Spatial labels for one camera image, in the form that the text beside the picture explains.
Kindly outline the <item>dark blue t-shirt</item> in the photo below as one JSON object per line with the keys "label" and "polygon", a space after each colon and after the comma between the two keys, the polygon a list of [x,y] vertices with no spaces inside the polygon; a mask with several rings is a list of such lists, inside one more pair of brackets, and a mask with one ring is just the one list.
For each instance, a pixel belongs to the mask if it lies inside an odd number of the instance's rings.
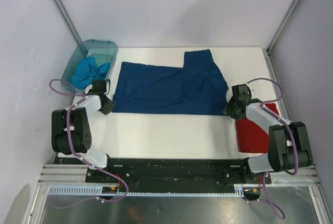
{"label": "dark blue t-shirt", "polygon": [[185,52],[181,68],[123,62],[113,112],[224,115],[227,91],[209,49]]}

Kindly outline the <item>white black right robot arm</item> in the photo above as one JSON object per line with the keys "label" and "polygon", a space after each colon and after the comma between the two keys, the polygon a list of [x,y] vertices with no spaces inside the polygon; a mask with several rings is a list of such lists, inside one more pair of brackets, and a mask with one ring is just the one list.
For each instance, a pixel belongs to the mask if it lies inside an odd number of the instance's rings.
{"label": "white black right robot arm", "polygon": [[246,183],[254,182],[259,173],[298,173],[300,168],[313,165],[313,155],[308,131],[304,123],[292,122],[252,98],[246,84],[232,86],[232,97],[225,114],[234,120],[248,119],[268,134],[268,152],[247,158],[247,166],[241,168],[240,177]]}

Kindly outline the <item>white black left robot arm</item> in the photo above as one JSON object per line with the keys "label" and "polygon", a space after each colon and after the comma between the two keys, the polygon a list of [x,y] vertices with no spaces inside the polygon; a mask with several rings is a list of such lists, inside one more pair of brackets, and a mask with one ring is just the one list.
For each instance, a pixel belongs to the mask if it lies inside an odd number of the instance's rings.
{"label": "white black left robot arm", "polygon": [[103,182],[110,182],[115,176],[115,170],[108,165],[108,155],[93,145],[88,117],[97,112],[103,115],[111,113],[115,105],[107,96],[111,81],[95,80],[85,90],[80,90],[65,80],[51,80],[49,87],[61,95],[66,94],[53,88],[52,83],[55,81],[71,87],[73,96],[81,99],[66,109],[52,112],[52,149],[79,159],[91,169],[97,169],[97,177]]}

